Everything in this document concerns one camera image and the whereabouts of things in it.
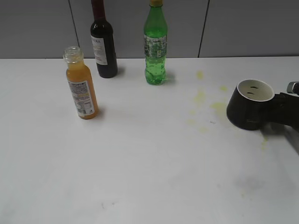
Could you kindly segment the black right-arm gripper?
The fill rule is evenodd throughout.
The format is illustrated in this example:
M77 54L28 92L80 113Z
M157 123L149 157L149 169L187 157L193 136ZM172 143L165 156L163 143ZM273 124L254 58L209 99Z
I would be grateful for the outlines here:
M299 82L290 82L287 86L290 94L299 94ZM286 93L275 94L265 107L263 119L294 129L299 128L299 97Z

